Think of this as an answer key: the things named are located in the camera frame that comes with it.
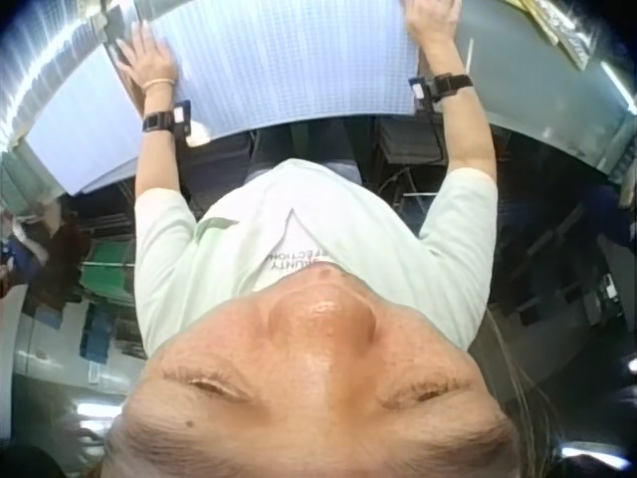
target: sleeve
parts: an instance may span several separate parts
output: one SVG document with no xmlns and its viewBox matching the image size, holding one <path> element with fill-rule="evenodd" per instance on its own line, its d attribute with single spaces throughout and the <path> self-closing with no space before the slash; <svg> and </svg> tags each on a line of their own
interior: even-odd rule
<svg viewBox="0 0 637 478">
<path fill-rule="evenodd" d="M 187 246 L 192 242 L 195 217 L 185 199 L 169 189 L 150 189 L 135 202 L 135 304 L 145 339 L 161 320 L 161 301 Z"/>
<path fill-rule="evenodd" d="M 428 271 L 434 322 L 450 321 L 441 330 L 462 349 L 475 338 L 487 308 L 497 222 L 495 181 L 478 169 L 460 168 L 447 175 L 420 231 L 434 269 Z"/>
</svg>

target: large white sheet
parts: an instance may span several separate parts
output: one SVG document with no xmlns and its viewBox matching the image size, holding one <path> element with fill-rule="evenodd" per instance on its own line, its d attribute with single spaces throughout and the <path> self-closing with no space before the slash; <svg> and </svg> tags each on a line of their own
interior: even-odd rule
<svg viewBox="0 0 637 478">
<path fill-rule="evenodd" d="M 411 115 L 417 47 L 399 0 L 196 0 L 156 20 L 179 100 L 215 137 L 351 115 Z M 27 135 L 71 194 L 134 174 L 141 119 L 104 47 L 67 79 Z"/>
<path fill-rule="evenodd" d="M 417 47 L 399 0 L 196 0 L 155 33 L 178 96 L 215 136 L 349 115 L 411 115 Z"/>
</svg>

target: white t-shirt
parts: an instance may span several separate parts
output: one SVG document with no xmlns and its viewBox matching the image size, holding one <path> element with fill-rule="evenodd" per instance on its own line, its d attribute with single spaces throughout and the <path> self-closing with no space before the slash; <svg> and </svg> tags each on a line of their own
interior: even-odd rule
<svg viewBox="0 0 637 478">
<path fill-rule="evenodd" d="M 230 192 L 199 223 L 178 192 L 151 189 L 135 203 L 144 347 L 151 355 L 216 306 L 327 260 L 466 349 L 489 297 L 497 212 L 496 183 L 471 168 L 447 175 L 418 235 L 372 192 L 298 159 Z"/>
<path fill-rule="evenodd" d="M 280 279 L 300 271 L 312 262 L 334 262 L 303 227 L 294 210 L 286 223 L 286 232 L 258 273 L 254 290 L 261 291 Z"/>
</svg>

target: bracelet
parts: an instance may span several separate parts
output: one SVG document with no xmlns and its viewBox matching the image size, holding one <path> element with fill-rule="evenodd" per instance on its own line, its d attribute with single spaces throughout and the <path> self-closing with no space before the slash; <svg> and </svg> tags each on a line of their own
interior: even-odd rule
<svg viewBox="0 0 637 478">
<path fill-rule="evenodd" d="M 175 86 L 175 81 L 174 80 L 170 80 L 168 78 L 160 78 L 158 80 L 151 80 L 151 81 L 149 81 L 147 83 L 144 83 L 144 85 L 141 87 L 141 89 L 143 90 L 144 93 L 146 93 L 150 87 L 153 87 L 155 85 L 162 85 L 162 84 L 167 84 L 167 85 L 170 85 L 170 86 L 174 87 Z"/>
</svg>

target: closed eye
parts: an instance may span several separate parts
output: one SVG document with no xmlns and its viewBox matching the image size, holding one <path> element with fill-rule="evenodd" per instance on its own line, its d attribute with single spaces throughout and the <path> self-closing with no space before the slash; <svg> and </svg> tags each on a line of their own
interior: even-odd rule
<svg viewBox="0 0 637 478">
<path fill-rule="evenodd" d="M 233 403 L 246 403 L 250 397 L 233 386 L 228 379 L 217 372 L 202 372 L 190 368 L 180 367 L 170 373 L 166 373 L 164 378 L 184 385 L 197 388 L 201 392 L 209 395 L 224 398 Z"/>
<path fill-rule="evenodd" d="M 382 406 L 389 409 L 400 409 L 429 401 L 452 391 L 468 388 L 466 382 L 449 380 L 442 383 L 418 382 L 401 389 L 383 400 Z"/>
</svg>

